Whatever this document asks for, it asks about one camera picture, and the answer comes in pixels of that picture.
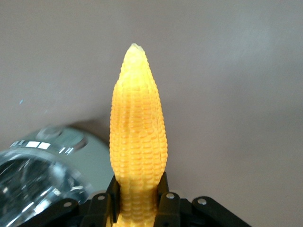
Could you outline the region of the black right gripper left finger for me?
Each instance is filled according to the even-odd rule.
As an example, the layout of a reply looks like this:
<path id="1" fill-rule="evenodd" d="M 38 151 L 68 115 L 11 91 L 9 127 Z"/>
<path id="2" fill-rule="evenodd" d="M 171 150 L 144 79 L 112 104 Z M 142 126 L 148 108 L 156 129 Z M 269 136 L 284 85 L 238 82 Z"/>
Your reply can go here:
<path id="1" fill-rule="evenodd" d="M 113 227 L 120 213 L 120 186 L 113 176 L 106 192 L 96 194 L 81 221 L 82 227 Z"/>

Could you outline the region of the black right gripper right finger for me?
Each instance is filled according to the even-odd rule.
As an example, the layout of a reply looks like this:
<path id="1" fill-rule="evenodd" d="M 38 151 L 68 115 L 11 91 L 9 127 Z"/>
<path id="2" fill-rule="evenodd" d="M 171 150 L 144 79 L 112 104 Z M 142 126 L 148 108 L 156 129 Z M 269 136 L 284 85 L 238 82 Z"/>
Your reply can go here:
<path id="1" fill-rule="evenodd" d="M 191 203 L 169 191 L 167 174 L 161 177 L 158 185 L 159 205 L 154 227 L 190 227 Z"/>

